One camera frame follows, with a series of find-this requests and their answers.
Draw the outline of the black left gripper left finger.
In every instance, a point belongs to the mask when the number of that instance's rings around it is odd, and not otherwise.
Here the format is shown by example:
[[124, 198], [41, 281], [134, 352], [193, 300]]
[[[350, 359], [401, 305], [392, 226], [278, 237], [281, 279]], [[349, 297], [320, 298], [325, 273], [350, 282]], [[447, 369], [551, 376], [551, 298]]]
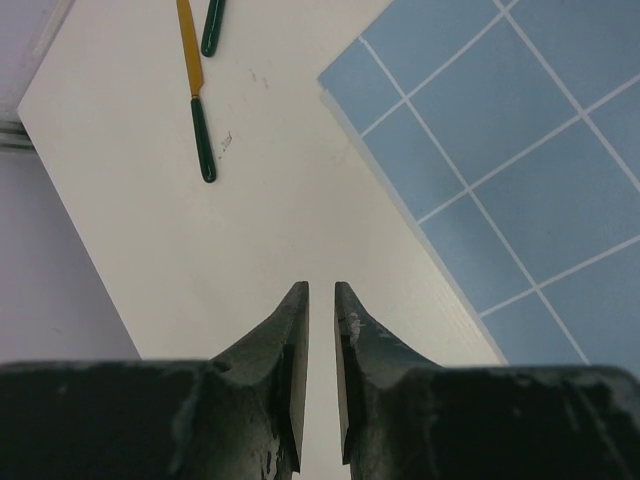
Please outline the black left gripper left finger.
[[289, 479], [301, 467], [309, 285], [209, 360], [1, 369], [5, 479]]

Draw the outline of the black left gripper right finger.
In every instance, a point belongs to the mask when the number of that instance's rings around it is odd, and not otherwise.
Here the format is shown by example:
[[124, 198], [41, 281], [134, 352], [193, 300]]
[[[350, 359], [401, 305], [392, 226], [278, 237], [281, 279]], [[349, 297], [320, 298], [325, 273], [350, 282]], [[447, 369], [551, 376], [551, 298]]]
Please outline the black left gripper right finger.
[[639, 383], [607, 366], [445, 368], [335, 286], [342, 461], [355, 479], [635, 479]]

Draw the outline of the blue checked cloth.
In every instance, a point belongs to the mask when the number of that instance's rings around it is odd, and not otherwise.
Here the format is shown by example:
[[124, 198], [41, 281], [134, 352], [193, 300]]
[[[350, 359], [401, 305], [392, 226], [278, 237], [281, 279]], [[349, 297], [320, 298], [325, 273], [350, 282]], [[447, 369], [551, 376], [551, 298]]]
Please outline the blue checked cloth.
[[330, 108], [513, 365], [639, 369], [639, 5], [393, 1]]

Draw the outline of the orange knife green handle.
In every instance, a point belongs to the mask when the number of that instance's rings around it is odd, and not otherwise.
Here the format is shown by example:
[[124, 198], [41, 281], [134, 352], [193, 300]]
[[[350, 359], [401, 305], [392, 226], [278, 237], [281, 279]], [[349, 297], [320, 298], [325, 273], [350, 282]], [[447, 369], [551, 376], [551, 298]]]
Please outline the orange knife green handle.
[[192, 10], [188, 0], [177, 0], [176, 8], [189, 82], [191, 96], [190, 107], [200, 171], [206, 183], [213, 183], [217, 179], [217, 169], [204, 108], [200, 98], [200, 90], [204, 84], [204, 77]]

